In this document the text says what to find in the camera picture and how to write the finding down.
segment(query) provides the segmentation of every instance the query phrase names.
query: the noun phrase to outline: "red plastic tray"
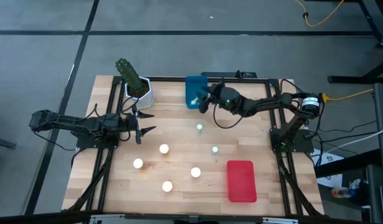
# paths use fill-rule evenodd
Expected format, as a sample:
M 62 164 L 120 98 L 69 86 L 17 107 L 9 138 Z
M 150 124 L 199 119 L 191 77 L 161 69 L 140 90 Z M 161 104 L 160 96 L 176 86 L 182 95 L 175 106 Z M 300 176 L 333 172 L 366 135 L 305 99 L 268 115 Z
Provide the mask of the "red plastic tray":
M 254 164 L 228 161 L 228 196 L 231 202 L 256 202 Z

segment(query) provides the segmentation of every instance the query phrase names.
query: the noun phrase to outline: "concrete floor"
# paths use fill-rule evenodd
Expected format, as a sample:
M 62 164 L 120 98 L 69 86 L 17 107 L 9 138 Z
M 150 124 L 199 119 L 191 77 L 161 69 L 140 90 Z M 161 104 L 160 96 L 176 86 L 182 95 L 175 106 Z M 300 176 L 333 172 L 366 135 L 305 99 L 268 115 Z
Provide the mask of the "concrete floor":
M 92 3 L 0 0 L 0 30 L 83 30 Z M 336 4 L 304 2 L 312 23 Z M 357 3 L 345 3 L 317 28 L 305 25 L 302 12 L 292 0 L 106 0 L 99 3 L 92 30 L 369 30 Z M 57 110 L 80 40 L 78 35 L 0 35 L 0 138 L 17 143 L 15 150 L 0 147 L 0 216 L 24 211 L 45 145 L 30 132 L 30 116 L 37 110 Z M 372 37 L 89 36 L 66 114 L 85 115 L 95 75 L 116 75 L 114 62 L 119 57 L 126 57 L 146 76 L 245 70 L 260 78 L 294 79 L 305 91 L 335 98 L 350 95 L 371 86 L 330 85 L 326 77 L 365 74 L 383 61 L 376 44 Z M 329 103 L 321 127 L 348 129 L 373 120 L 372 97 L 366 94 Z M 374 130 L 375 124 L 356 133 Z M 321 136 L 329 139 L 338 134 Z M 74 148 L 76 139 L 60 131 L 57 142 Z M 365 152 L 377 145 L 376 139 L 370 139 L 346 149 Z M 351 156 L 343 151 L 335 154 Z M 55 148 L 35 212 L 60 211 L 72 155 Z M 330 216 L 348 211 L 345 218 L 353 217 L 347 208 L 329 202 L 324 206 Z

